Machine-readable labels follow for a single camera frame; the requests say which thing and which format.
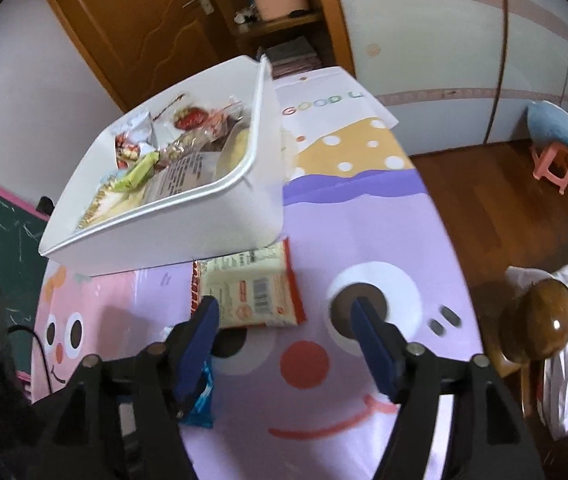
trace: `yellow polka dot pattern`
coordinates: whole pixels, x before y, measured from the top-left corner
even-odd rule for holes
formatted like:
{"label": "yellow polka dot pattern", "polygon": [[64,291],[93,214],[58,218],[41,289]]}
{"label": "yellow polka dot pattern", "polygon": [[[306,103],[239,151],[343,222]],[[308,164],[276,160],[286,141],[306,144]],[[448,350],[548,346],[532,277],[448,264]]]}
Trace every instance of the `yellow polka dot pattern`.
{"label": "yellow polka dot pattern", "polygon": [[366,170],[413,168],[395,136],[371,117],[320,137],[298,154],[296,173],[355,176]]}

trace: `wooden door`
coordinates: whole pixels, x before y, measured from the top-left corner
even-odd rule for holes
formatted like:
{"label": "wooden door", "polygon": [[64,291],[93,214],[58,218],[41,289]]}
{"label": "wooden door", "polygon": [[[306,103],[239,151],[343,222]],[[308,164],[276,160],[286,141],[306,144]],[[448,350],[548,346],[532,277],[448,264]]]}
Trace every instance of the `wooden door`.
{"label": "wooden door", "polygon": [[48,1],[123,110],[238,55],[214,0]]}

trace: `snack package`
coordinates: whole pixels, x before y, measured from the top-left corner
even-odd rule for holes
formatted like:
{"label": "snack package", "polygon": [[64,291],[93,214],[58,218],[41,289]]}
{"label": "snack package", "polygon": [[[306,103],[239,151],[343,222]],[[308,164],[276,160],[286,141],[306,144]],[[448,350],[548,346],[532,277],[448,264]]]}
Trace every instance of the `snack package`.
{"label": "snack package", "polygon": [[85,229],[141,206],[158,158],[158,152],[147,153],[124,174],[119,171],[110,175],[98,188],[77,228]]}
{"label": "snack package", "polygon": [[149,181],[142,198],[149,204],[213,182],[219,153],[199,152],[184,156]]}
{"label": "snack package", "polygon": [[175,99],[173,99],[170,103],[168,103],[155,117],[153,117],[153,122],[159,120],[170,120],[175,121],[176,118],[184,117],[186,112],[190,108],[196,108],[195,100],[187,94],[186,92],[182,92],[179,94]]}
{"label": "snack package", "polygon": [[[173,330],[173,326],[167,326],[162,331],[163,340],[166,340],[168,335]],[[202,377],[206,380],[206,386],[200,396],[195,401],[195,404],[190,409],[190,412],[184,415],[180,420],[181,424],[187,426],[199,426],[200,428],[207,428],[208,430],[213,427],[213,415],[211,413],[211,405],[213,402],[213,370],[211,367],[210,356],[202,367]]]}
{"label": "snack package", "polygon": [[162,162],[168,166],[183,156],[207,151],[221,151],[224,139],[242,117],[244,105],[233,103],[221,110],[208,112],[187,105],[174,112],[171,126],[177,130],[176,139],[162,150]]}
{"label": "snack package", "polygon": [[152,133],[149,112],[140,112],[126,122],[123,131],[115,135],[115,158],[120,170],[126,170],[142,156],[155,151],[150,143]]}
{"label": "snack package", "polygon": [[242,161],[248,148],[249,123],[241,121],[237,123],[219,155],[218,166],[215,171],[215,180],[227,176]]}
{"label": "snack package", "polygon": [[263,249],[193,262],[192,312],[203,296],[218,300],[220,328],[297,326],[306,320],[288,238]]}

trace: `table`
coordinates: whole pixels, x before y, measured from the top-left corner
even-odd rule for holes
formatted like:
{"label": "table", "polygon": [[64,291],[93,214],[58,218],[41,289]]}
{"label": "table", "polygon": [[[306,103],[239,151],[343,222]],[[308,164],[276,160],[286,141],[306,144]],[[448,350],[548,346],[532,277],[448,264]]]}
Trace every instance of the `table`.
{"label": "table", "polygon": [[[351,283],[372,284],[407,340],[462,360],[482,351],[477,322],[440,216],[390,131],[395,118],[339,68],[276,83],[299,152],[284,232],[308,320],[248,329],[235,354],[214,358],[214,428],[182,435],[202,480],[368,480],[397,407],[376,391],[357,342],[334,326],[330,300]],[[186,320],[191,269],[87,278],[49,263],[36,331],[55,388],[83,355],[135,354]],[[37,400],[46,389],[35,351],[32,370]],[[442,398],[426,478],[441,475],[451,409]]]}

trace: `wooden chair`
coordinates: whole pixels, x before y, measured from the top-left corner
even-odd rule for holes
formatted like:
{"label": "wooden chair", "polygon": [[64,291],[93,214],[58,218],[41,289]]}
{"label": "wooden chair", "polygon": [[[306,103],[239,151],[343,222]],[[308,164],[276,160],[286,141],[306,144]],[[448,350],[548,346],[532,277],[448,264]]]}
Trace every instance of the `wooden chair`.
{"label": "wooden chair", "polygon": [[539,419],[543,364],[568,343],[568,287],[542,280],[492,316],[479,316],[484,351],[521,403],[548,480],[568,479],[568,437],[553,441]]}

